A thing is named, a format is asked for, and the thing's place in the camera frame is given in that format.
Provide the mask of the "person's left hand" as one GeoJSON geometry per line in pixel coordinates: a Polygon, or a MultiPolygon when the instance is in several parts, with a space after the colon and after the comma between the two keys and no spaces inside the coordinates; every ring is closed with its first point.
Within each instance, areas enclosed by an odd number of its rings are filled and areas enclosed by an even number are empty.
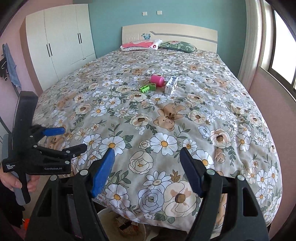
{"type": "MultiPolygon", "coordinates": [[[[27,189],[29,192],[34,192],[37,189],[40,176],[31,176],[30,181],[27,183],[27,189]]],[[[3,185],[12,190],[14,188],[22,188],[22,184],[18,178],[16,178],[12,173],[4,173],[1,168],[1,182],[3,185]]]]}

